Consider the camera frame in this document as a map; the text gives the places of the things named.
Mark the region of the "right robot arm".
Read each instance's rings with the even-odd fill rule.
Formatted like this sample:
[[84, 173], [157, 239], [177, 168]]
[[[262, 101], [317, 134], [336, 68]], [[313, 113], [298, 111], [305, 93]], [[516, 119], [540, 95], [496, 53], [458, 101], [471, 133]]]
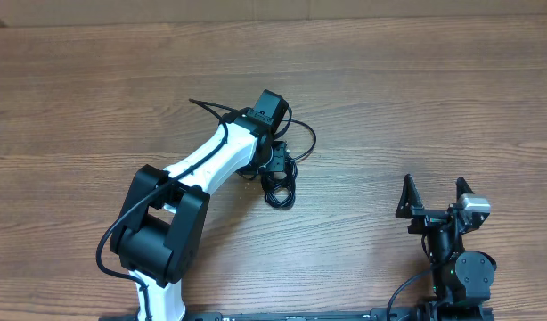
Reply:
[[456, 202], [446, 210], [428, 210], [410, 174], [404, 176], [396, 216], [408, 219], [407, 231], [420, 235], [429, 268], [411, 277], [393, 293], [386, 319], [395, 314], [393, 304], [409, 285], [425, 276], [432, 278], [433, 295], [420, 299], [409, 312], [396, 314], [404, 320], [493, 320], [483, 303], [491, 298], [497, 263], [482, 251], [466, 251], [462, 237], [478, 230], [491, 213], [486, 197], [476, 194], [464, 177], [456, 182]]

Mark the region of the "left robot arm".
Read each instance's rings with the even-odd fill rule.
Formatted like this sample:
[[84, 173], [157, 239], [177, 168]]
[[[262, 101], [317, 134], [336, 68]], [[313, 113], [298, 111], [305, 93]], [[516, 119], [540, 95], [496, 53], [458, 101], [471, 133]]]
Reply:
[[256, 177], [279, 169], [275, 146], [290, 117], [283, 97], [265, 90], [254, 106], [219, 116], [216, 133], [184, 160], [135, 173], [96, 250], [110, 248], [125, 269], [100, 264], [103, 273], [135, 283], [139, 308], [128, 319], [184, 319], [181, 281], [198, 251], [211, 194], [234, 173]]

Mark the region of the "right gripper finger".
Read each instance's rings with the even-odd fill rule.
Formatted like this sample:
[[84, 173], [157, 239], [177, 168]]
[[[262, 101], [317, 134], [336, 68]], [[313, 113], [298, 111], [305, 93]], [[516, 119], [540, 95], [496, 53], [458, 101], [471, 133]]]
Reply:
[[397, 218], [413, 218], [417, 212], [423, 211], [424, 205], [411, 174], [404, 176], [404, 184], [399, 203], [396, 208]]
[[456, 185], [456, 199], [459, 200], [464, 194], [473, 194], [472, 189], [469, 187], [464, 177], [458, 177], [455, 182]]

